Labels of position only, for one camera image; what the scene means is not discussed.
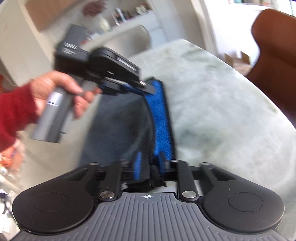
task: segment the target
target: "red sleeve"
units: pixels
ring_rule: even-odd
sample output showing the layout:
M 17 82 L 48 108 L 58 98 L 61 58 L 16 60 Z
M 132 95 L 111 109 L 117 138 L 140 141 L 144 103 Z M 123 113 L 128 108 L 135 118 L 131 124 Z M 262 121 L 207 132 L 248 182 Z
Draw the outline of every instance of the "red sleeve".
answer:
M 37 120 L 30 84 L 0 94 L 0 151 L 13 145 L 16 132 Z

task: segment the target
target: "chair backrest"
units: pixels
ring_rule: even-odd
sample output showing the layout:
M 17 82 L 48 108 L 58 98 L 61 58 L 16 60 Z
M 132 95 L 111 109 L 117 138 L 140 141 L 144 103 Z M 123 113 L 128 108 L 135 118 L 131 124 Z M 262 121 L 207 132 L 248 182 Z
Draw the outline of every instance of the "chair backrest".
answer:
M 246 77 L 296 126 L 296 18 L 264 10 L 255 20 L 252 34 L 260 56 Z
M 103 43 L 125 58 L 150 49 L 150 34 L 141 25 L 121 33 Z

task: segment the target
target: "black circular motor housing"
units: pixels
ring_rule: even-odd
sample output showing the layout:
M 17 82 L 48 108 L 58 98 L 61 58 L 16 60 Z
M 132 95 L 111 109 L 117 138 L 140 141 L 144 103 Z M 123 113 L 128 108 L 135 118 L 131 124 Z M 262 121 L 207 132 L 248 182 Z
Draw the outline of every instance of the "black circular motor housing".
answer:
M 20 228 L 37 234 L 55 234 L 85 221 L 93 207 L 93 197 L 83 183 L 59 180 L 19 194 L 12 212 Z
M 275 192 L 222 169 L 214 172 L 220 172 L 220 178 L 208 172 L 213 188 L 202 204 L 212 221 L 237 233 L 261 233 L 278 226 L 284 203 Z

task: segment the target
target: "human hand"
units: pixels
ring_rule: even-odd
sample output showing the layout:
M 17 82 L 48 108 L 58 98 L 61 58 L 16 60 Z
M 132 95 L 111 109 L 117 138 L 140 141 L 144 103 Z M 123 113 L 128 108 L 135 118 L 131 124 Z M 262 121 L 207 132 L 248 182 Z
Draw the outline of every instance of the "human hand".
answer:
M 80 118 L 87 110 L 89 103 L 93 102 L 95 94 L 102 93 L 101 89 L 95 88 L 92 92 L 87 91 L 83 97 L 78 96 L 83 93 L 83 89 L 69 75 L 58 71 L 50 71 L 39 76 L 31 82 L 31 93 L 36 104 L 36 114 L 41 115 L 46 107 L 46 100 L 57 86 L 63 87 L 66 91 L 76 94 L 74 97 L 74 116 Z

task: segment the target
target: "ribbed surface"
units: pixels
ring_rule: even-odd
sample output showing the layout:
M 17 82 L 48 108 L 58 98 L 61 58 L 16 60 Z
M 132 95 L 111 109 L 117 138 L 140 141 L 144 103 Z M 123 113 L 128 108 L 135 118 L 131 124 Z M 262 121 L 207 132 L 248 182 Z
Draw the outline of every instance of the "ribbed surface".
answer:
M 37 236 L 20 232 L 13 241 L 287 241 L 276 231 L 240 235 L 209 222 L 197 205 L 184 203 L 172 193 L 124 193 L 102 203 L 83 225 L 68 233 Z

